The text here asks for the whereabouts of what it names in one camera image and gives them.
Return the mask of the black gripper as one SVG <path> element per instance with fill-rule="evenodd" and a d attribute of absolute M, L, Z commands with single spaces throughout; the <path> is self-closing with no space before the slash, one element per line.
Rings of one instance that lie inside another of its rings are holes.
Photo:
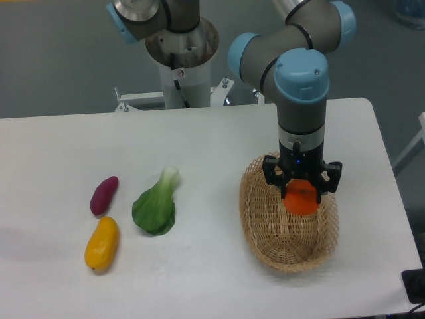
<path fill-rule="evenodd" d="M 323 161 L 324 140 L 311 150 L 293 151 L 279 141 L 279 159 L 265 155 L 262 171 L 268 185 L 280 190 L 282 199 L 286 198 L 286 189 L 291 179 L 303 179 L 313 182 L 317 191 L 317 203 L 321 203 L 323 195 L 337 191 L 343 164 L 339 161 L 325 163 Z"/>

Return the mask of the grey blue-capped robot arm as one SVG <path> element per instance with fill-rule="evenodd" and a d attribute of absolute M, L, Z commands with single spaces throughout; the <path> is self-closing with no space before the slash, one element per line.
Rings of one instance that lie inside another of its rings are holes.
<path fill-rule="evenodd" d="M 329 70 L 325 55 L 355 35 L 354 12 L 342 1 L 276 1 L 284 28 L 270 37 L 243 33 L 228 50 L 228 67 L 277 108 L 278 158 L 266 156 L 266 182 L 286 199 L 290 182 L 306 180 L 315 201 L 337 190 L 339 162 L 323 160 Z M 145 41 L 160 69 L 165 106 L 210 106 L 209 64 L 219 36 L 198 1 L 110 1 L 106 9 L 129 43 Z"/>

